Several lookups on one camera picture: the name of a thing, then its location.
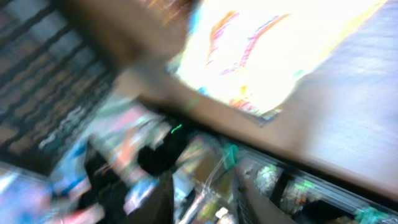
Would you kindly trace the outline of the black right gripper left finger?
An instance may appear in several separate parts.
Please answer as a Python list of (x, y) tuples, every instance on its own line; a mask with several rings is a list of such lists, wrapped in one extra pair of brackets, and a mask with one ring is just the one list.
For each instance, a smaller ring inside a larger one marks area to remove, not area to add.
[(174, 182), (172, 174), (164, 174), (143, 205), (127, 216), (127, 224), (173, 223)]

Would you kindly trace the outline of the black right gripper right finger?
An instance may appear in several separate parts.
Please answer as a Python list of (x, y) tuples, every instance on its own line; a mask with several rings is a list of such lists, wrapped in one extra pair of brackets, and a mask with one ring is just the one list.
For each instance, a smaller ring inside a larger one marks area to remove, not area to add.
[(278, 209), (268, 198), (263, 198), (254, 184), (238, 174), (238, 189), (248, 209), (249, 217), (254, 223), (262, 224), (295, 224), (295, 222)]

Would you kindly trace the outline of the yellow snack chips bag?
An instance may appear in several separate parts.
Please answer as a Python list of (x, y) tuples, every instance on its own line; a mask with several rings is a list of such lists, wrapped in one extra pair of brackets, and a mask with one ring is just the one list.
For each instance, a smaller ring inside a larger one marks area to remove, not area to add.
[(201, 1), (174, 77), (262, 119), (384, 0)]

